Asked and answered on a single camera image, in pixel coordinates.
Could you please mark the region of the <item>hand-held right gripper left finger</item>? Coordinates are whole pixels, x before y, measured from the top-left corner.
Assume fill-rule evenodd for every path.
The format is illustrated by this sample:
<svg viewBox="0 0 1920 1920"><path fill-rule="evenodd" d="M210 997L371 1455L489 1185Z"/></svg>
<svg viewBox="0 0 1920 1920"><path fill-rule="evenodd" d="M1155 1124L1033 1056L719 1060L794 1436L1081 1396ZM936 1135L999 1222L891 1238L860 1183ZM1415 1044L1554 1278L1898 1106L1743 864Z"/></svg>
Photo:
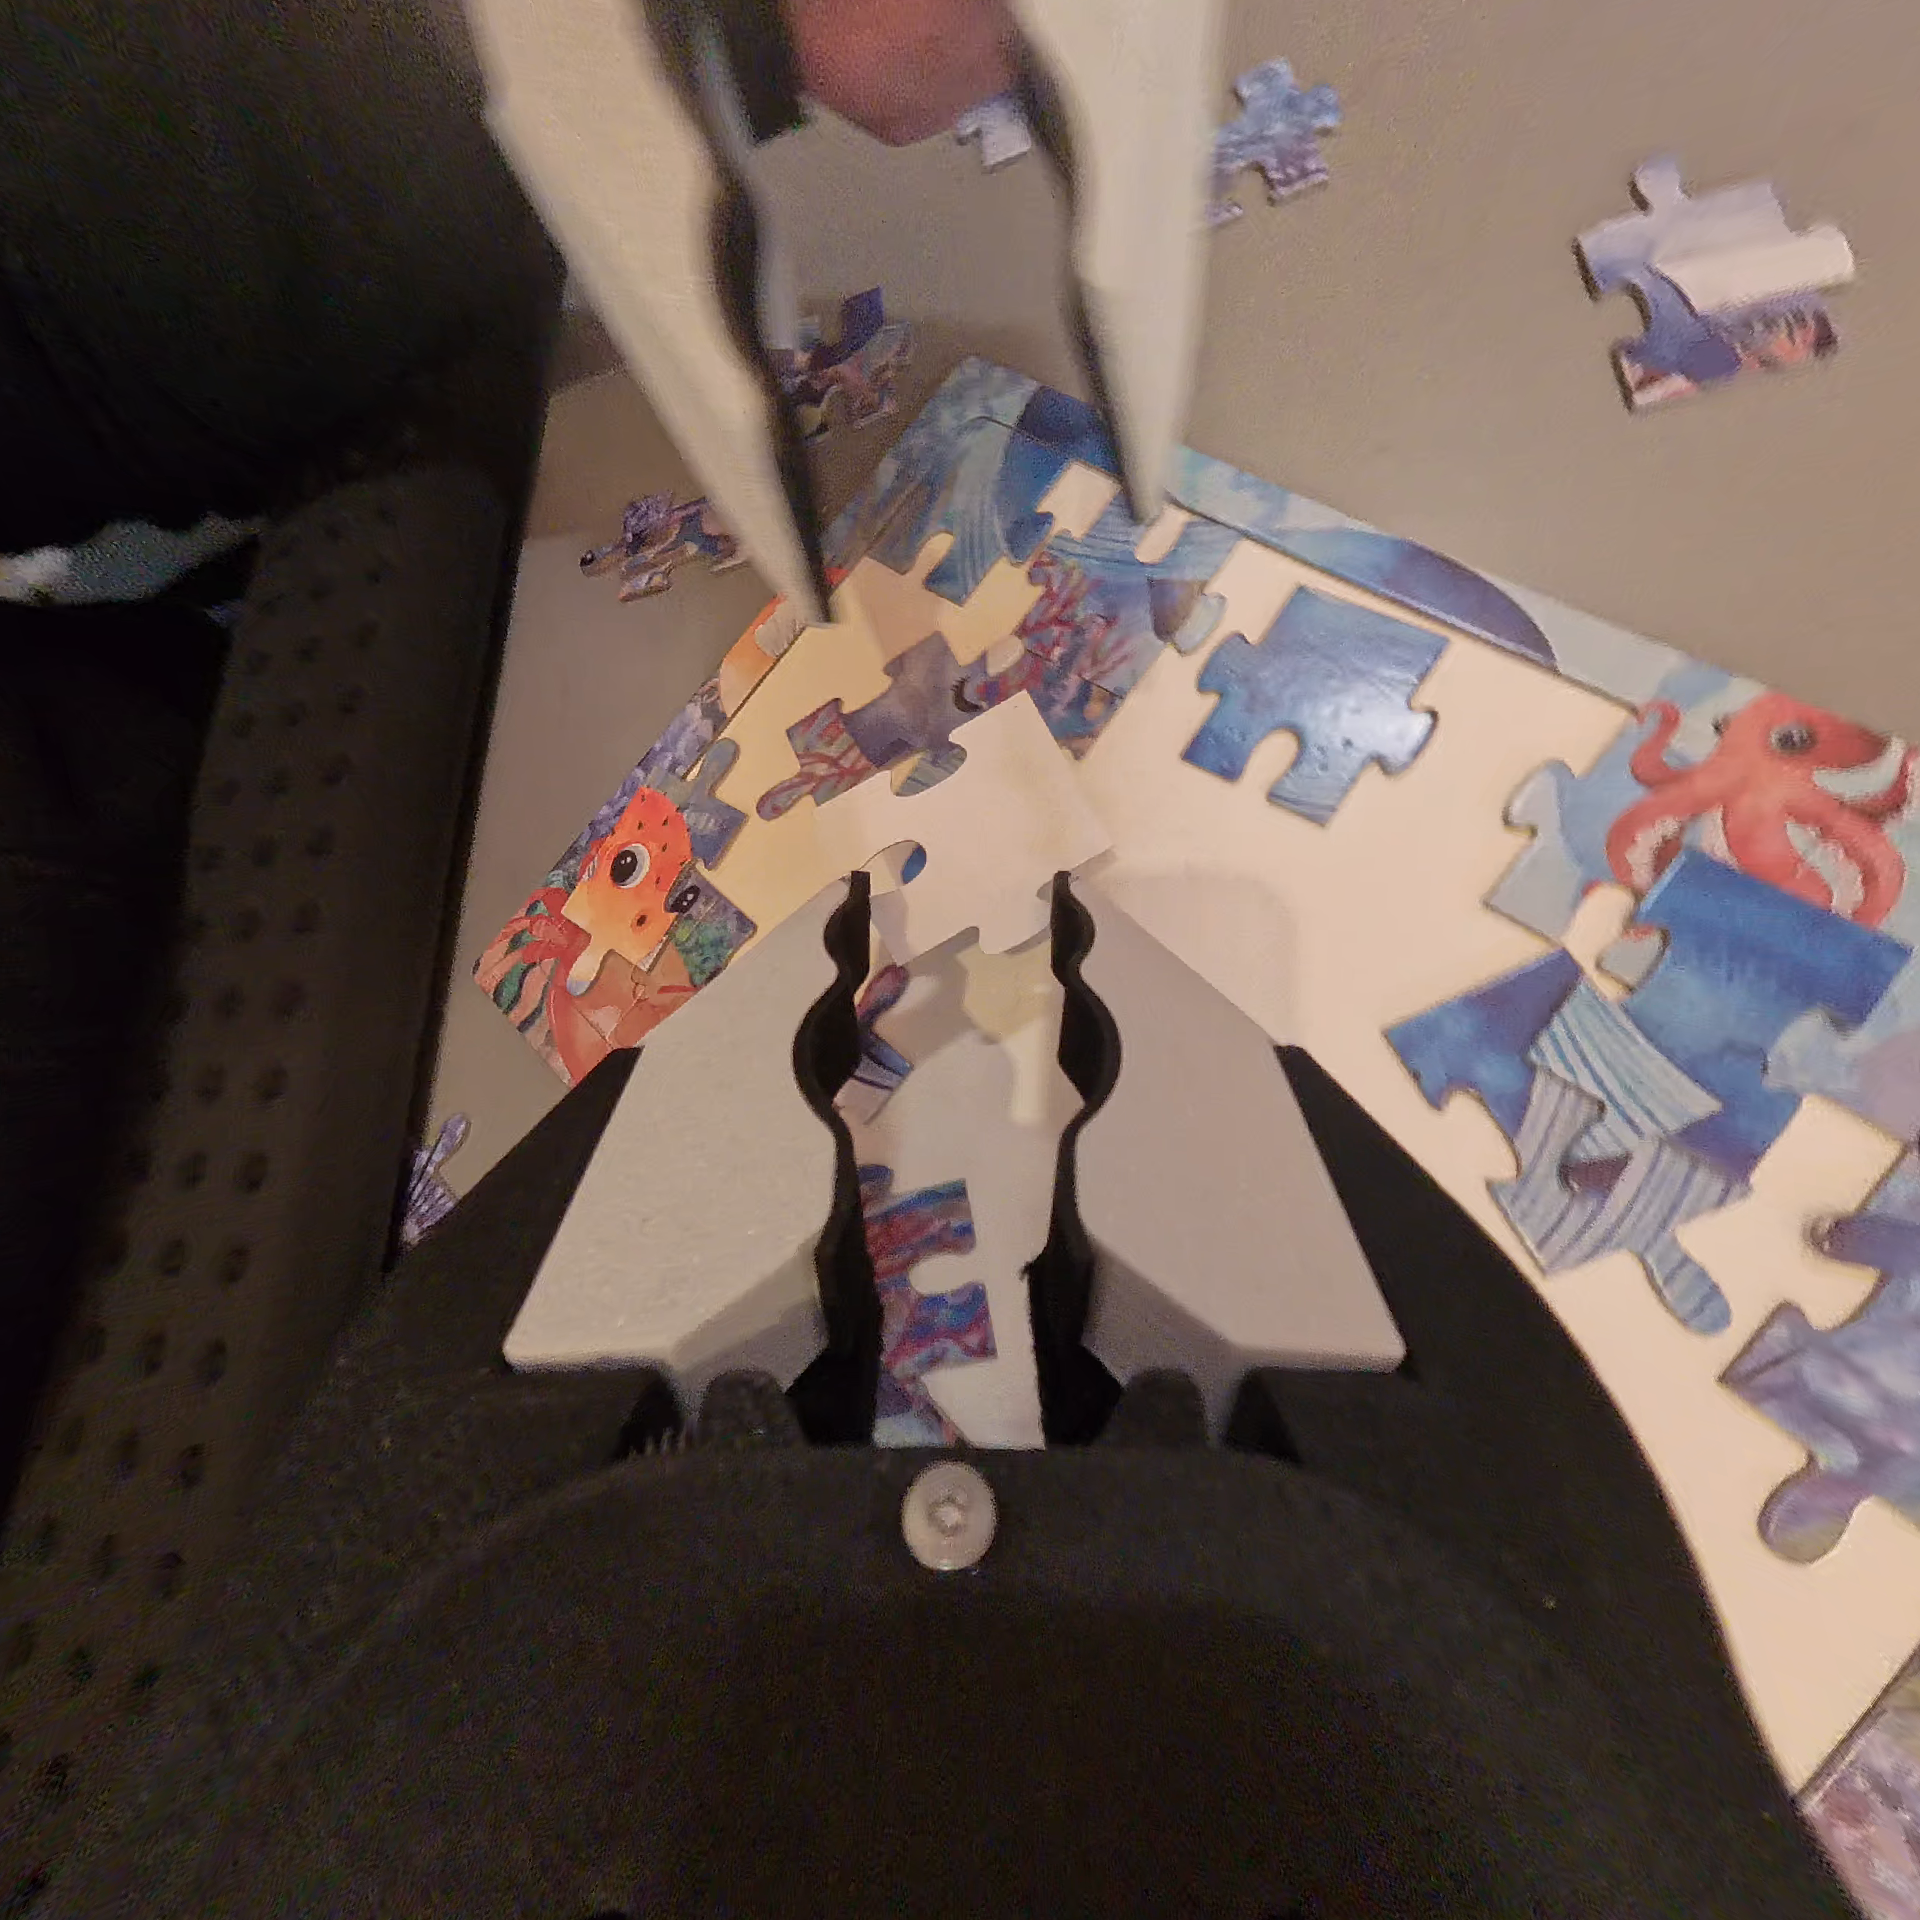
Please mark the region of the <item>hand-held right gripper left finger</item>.
<svg viewBox="0 0 1920 1920"><path fill-rule="evenodd" d="M877 1275L836 1106L860 1063L872 879L836 877L637 1047L503 1358L757 1370L816 1444L877 1425Z"/></svg>

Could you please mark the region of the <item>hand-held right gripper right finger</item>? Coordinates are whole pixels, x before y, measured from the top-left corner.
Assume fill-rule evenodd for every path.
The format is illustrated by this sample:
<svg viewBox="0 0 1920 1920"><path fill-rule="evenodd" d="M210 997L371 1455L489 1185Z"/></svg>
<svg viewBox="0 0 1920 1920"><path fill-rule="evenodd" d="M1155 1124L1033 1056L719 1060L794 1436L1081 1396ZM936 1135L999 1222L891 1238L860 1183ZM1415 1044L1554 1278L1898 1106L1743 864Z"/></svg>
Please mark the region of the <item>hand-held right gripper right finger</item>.
<svg viewBox="0 0 1920 1920"><path fill-rule="evenodd" d="M1032 1258L1044 1444L1145 1376L1220 1435L1246 1372L1390 1370L1403 1335L1276 1044L1101 888L1055 874L1058 1064L1077 1096Z"/></svg>

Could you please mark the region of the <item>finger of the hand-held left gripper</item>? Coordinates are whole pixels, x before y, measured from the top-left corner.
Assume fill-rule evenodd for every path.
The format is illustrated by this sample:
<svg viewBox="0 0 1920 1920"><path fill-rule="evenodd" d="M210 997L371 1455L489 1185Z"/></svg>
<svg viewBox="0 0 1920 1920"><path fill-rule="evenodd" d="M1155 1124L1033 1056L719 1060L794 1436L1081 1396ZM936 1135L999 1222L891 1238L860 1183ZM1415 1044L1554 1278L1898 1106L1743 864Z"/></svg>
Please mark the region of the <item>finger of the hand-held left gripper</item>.
<svg viewBox="0 0 1920 1920"><path fill-rule="evenodd" d="M826 617L823 523L767 317L747 106L704 5L466 3L489 129L725 528Z"/></svg>
<svg viewBox="0 0 1920 1920"><path fill-rule="evenodd" d="M1019 3L1018 99L1064 186L1069 315L1137 520L1167 504L1207 288L1220 3Z"/></svg>

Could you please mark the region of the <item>orange pufferfish puzzle piece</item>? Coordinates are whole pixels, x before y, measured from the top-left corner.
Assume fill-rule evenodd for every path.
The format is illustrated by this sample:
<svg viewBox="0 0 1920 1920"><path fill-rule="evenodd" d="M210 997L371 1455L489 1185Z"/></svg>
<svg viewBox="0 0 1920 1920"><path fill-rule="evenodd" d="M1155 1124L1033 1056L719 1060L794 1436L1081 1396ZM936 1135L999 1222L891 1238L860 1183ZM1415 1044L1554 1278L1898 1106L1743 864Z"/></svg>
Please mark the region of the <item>orange pufferfish puzzle piece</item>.
<svg viewBox="0 0 1920 1920"><path fill-rule="evenodd" d="M563 917L584 934L567 983L587 988L602 959L618 954L653 964L668 926L684 911L690 864L688 821L679 804L654 786L637 786L612 827L594 841Z"/></svg>

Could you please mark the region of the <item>pale striped whale puzzle piece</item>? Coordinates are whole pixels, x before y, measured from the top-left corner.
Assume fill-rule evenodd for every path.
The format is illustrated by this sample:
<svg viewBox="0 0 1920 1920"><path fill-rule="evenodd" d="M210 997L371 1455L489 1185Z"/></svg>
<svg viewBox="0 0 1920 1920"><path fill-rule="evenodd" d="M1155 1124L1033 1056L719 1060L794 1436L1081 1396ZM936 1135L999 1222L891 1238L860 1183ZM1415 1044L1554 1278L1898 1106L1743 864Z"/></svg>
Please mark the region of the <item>pale striped whale puzzle piece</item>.
<svg viewBox="0 0 1920 1920"><path fill-rule="evenodd" d="M899 964L966 930L991 954L1028 945L1048 922L1054 879L1114 846L1032 697L985 709L952 742L964 761L924 791L897 793L877 775L818 806L818 846L839 871L892 846L924 851L922 874L869 910Z"/></svg>

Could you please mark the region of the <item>red coral navy puzzle piece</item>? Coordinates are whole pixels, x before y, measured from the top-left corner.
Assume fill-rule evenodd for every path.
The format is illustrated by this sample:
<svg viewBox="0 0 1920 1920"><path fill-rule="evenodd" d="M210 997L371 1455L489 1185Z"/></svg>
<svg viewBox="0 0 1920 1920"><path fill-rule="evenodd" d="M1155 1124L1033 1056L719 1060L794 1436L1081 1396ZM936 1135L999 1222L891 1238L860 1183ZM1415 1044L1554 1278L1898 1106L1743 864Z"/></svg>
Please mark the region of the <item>red coral navy puzzle piece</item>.
<svg viewBox="0 0 1920 1920"><path fill-rule="evenodd" d="M882 763L849 729L840 699L803 714L784 729L784 740L794 769L761 791L757 818L763 821L790 815L798 804L831 804L882 772Z"/></svg>

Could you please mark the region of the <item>grey blue red-striped puzzle piece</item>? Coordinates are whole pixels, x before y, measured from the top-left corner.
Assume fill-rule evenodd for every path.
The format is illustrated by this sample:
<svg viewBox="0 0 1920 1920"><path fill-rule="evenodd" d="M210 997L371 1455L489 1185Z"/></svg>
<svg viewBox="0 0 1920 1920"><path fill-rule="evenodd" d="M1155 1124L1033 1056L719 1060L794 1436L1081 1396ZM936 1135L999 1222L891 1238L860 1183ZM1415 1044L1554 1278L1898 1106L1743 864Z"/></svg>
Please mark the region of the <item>grey blue red-striped puzzle piece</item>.
<svg viewBox="0 0 1920 1920"><path fill-rule="evenodd" d="M1631 412L1838 352L1831 295L1856 273L1842 229L1792 226L1761 178L1691 192L1674 158L1641 162L1632 198L1573 237L1593 298L1626 297L1640 312L1640 332L1614 343Z"/></svg>

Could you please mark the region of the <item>blue whale eye puzzle piece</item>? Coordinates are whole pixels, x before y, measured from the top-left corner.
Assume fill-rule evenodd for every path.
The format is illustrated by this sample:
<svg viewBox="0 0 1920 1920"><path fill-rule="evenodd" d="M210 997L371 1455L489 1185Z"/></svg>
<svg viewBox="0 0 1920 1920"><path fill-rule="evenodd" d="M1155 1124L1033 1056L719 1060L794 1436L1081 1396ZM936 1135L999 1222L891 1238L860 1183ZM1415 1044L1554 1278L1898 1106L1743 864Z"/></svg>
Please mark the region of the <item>blue whale eye puzzle piece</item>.
<svg viewBox="0 0 1920 1920"><path fill-rule="evenodd" d="M1198 668L1213 709L1183 761L1235 781L1262 742L1286 733L1293 755L1266 796L1326 827L1364 772L1403 775L1425 752L1435 714L1414 695L1446 644L1396 617L1295 588L1261 639L1225 635Z"/></svg>

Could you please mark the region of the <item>whale eyelash puzzle piece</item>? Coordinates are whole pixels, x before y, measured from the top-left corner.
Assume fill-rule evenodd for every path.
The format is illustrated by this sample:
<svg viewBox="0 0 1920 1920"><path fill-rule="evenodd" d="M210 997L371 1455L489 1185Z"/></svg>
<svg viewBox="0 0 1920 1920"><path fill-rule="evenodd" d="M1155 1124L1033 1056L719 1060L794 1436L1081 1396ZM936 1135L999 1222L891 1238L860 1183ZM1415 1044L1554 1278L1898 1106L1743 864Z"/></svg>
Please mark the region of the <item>whale eyelash puzzle piece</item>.
<svg viewBox="0 0 1920 1920"><path fill-rule="evenodd" d="M915 754L944 752L952 733L979 714L964 697L962 662L937 630L887 660L886 673L887 690L844 709L845 734L877 769Z"/></svg>

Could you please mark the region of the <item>purple and navy puzzle piece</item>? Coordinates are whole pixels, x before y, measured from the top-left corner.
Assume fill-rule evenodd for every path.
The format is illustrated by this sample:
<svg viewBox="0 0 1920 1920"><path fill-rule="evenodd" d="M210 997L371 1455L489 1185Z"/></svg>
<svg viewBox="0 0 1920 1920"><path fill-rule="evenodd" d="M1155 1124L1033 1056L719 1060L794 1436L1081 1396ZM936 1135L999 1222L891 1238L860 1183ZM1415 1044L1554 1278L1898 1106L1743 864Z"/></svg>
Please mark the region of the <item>purple and navy puzzle piece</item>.
<svg viewBox="0 0 1920 1920"><path fill-rule="evenodd" d="M1860 1504L1918 1524L1918 1153L1863 1204L1807 1230L1816 1255L1863 1268L1863 1303L1829 1325L1777 1306L1720 1382L1798 1440L1805 1461L1766 1496L1759 1535L1789 1562L1829 1554Z"/></svg>

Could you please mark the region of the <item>person's left forearm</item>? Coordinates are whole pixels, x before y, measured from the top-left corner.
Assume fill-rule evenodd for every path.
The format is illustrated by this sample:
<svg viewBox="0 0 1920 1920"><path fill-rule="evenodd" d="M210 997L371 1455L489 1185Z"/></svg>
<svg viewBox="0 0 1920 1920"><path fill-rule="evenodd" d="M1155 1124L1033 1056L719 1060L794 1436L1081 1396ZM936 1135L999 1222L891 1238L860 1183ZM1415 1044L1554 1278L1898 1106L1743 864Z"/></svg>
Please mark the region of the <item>person's left forearm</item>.
<svg viewBox="0 0 1920 1920"><path fill-rule="evenodd" d="M503 489L559 288L463 5L3 5L5 549L413 445Z"/></svg>

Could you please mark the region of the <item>person's left hand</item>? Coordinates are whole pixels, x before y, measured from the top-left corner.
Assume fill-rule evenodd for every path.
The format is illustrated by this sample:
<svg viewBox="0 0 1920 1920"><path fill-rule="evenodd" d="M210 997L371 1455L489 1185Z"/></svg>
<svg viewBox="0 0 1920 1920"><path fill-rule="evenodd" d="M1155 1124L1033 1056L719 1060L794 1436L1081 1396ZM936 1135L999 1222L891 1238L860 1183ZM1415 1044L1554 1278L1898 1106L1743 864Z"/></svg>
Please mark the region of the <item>person's left hand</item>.
<svg viewBox="0 0 1920 1920"><path fill-rule="evenodd" d="M1013 83L1004 3L784 3L803 97L887 146L940 132Z"/></svg>

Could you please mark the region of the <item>few scattered puzzle pieces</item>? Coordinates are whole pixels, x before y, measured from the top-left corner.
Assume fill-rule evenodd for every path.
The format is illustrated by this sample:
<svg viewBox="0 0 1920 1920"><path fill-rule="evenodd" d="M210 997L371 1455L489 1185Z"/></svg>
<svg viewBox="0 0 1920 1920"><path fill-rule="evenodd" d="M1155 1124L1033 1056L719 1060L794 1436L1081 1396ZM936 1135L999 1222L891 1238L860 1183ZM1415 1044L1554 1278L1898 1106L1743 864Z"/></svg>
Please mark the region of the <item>few scattered puzzle pieces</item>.
<svg viewBox="0 0 1920 1920"><path fill-rule="evenodd" d="M1337 132L1342 111L1330 84L1303 84L1290 61L1266 59L1243 67L1233 84L1240 111L1218 124L1211 158L1207 226L1220 229L1243 213L1240 176L1261 176L1269 205L1322 186L1329 178L1322 134ZM1032 151L1032 129L1018 97L1000 91L964 111L952 136L972 144L988 171Z"/></svg>

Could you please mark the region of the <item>black perforated pad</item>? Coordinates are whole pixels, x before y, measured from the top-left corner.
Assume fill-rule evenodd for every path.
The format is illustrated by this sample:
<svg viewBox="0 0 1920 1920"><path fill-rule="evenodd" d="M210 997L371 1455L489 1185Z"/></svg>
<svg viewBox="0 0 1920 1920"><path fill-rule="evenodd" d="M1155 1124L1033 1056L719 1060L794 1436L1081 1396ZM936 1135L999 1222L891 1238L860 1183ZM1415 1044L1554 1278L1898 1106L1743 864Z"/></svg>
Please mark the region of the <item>black perforated pad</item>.
<svg viewBox="0 0 1920 1920"><path fill-rule="evenodd" d="M251 1482L392 1250L513 517L439 464L267 529L5 1497L5 1914L188 1699Z"/></svg>

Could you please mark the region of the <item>person's black clothing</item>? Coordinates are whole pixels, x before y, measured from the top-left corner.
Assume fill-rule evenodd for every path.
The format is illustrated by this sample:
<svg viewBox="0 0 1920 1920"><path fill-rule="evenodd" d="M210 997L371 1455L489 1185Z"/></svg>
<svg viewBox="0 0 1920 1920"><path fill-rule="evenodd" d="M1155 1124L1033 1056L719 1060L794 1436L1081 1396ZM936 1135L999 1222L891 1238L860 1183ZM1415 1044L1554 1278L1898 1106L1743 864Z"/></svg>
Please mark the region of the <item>person's black clothing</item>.
<svg viewBox="0 0 1920 1920"><path fill-rule="evenodd" d="M225 633L181 603L3 628L3 1484L75 1284L94 1157L165 954Z"/></svg>

